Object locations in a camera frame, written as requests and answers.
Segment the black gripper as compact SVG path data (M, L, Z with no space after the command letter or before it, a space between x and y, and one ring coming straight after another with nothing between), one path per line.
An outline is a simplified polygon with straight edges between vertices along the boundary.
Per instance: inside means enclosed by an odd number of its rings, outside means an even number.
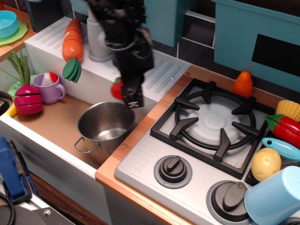
M115 65L124 82L121 86L123 102L128 109L144 106L142 83L144 73L154 67L152 47L149 29L140 28L129 45L113 51Z

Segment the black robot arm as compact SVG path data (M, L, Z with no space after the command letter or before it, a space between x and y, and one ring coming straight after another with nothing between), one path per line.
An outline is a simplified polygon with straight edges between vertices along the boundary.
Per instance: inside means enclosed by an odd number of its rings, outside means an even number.
M88 5L105 32L105 45L113 53L123 86L122 100L128 108L144 106L144 74L154 67L153 42L142 0L89 0Z

